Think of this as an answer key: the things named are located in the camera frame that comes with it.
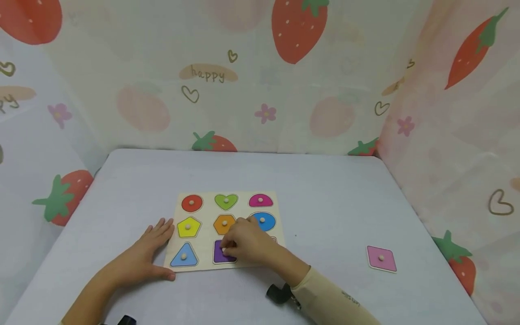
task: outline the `purple square puzzle piece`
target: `purple square puzzle piece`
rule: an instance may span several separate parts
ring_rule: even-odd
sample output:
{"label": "purple square puzzle piece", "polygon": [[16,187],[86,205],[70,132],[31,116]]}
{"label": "purple square puzzle piece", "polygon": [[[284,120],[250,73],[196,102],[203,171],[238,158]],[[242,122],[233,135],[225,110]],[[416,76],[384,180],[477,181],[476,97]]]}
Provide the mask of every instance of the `purple square puzzle piece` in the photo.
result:
{"label": "purple square puzzle piece", "polygon": [[394,253],[379,247],[367,246],[368,264],[371,268],[396,273]]}
{"label": "purple square puzzle piece", "polygon": [[215,247],[213,249],[213,263],[221,264],[221,263],[234,263],[237,261],[236,257],[224,256],[222,253],[222,249],[220,248],[220,243],[222,240],[215,241]]}

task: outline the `strawberry print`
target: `strawberry print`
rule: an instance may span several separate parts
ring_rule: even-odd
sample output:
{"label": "strawberry print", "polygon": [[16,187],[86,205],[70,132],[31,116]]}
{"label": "strawberry print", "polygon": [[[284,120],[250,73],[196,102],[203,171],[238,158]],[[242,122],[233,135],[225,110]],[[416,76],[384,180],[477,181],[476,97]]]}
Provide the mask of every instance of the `strawberry print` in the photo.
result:
{"label": "strawberry print", "polygon": [[487,51],[495,43],[497,24],[509,7],[497,16],[493,16],[480,24],[462,43],[453,64],[451,65],[446,88],[461,82],[477,68],[486,56]]}
{"label": "strawberry print", "polygon": [[287,63],[296,64],[318,43],[327,24],[329,0],[276,0],[272,36]]}
{"label": "strawberry print", "polygon": [[197,141],[191,147],[192,150],[204,150],[204,151],[227,151],[237,152],[235,146],[228,139],[215,135],[215,131],[209,131],[202,138],[195,132],[193,132]]}
{"label": "strawberry print", "polygon": [[469,256],[473,256],[467,249],[451,241],[451,231],[446,230],[443,238],[432,237],[433,241],[448,261],[451,269],[460,283],[471,297],[475,288],[477,268]]}
{"label": "strawberry print", "polygon": [[374,140],[367,142],[358,141],[358,146],[347,153],[347,155],[374,155],[375,150],[378,147],[379,137]]}
{"label": "strawberry print", "polygon": [[0,29],[29,45],[52,42],[61,30],[62,20],[58,0],[0,1]]}
{"label": "strawberry print", "polygon": [[92,175],[84,170],[68,173],[64,177],[56,175],[49,197],[34,200],[32,204],[44,205],[45,220],[64,227],[93,181]]}

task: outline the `orange hexagon puzzle piece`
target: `orange hexagon puzzle piece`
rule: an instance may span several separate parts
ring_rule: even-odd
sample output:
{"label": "orange hexagon puzzle piece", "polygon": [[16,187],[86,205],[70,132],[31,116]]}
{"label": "orange hexagon puzzle piece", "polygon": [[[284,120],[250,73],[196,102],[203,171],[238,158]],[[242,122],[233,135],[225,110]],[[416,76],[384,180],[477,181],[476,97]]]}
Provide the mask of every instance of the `orange hexagon puzzle piece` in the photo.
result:
{"label": "orange hexagon puzzle piece", "polygon": [[217,231],[217,234],[223,236],[227,234],[229,228],[235,223],[235,217],[232,214],[221,214],[215,220],[213,227]]}

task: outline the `fabric wall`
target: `fabric wall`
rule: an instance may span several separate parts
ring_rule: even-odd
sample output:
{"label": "fabric wall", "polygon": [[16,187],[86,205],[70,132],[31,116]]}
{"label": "fabric wall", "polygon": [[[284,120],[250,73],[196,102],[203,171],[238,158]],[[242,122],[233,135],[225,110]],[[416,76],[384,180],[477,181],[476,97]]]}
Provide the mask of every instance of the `fabric wall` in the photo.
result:
{"label": "fabric wall", "polygon": [[0,31],[0,324],[106,158],[57,83],[41,49]]}
{"label": "fabric wall", "polygon": [[520,2],[436,0],[380,156],[489,324],[520,323]]}
{"label": "fabric wall", "polygon": [[326,154],[373,152],[431,4],[60,2],[40,47],[110,150]]}

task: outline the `child's hand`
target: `child's hand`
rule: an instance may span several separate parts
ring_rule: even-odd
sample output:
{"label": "child's hand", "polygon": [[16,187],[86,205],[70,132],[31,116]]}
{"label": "child's hand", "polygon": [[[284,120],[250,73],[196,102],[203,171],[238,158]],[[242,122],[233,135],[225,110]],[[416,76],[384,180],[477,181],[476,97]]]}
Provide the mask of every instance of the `child's hand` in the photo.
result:
{"label": "child's hand", "polygon": [[224,255],[268,265],[280,246],[260,229],[255,217],[238,218],[220,244]]}
{"label": "child's hand", "polygon": [[174,230],[173,219],[165,223],[161,218],[155,227],[148,226],[135,244],[101,269],[97,276],[117,287],[152,279],[175,280],[172,270],[152,264],[155,251],[171,238]]}

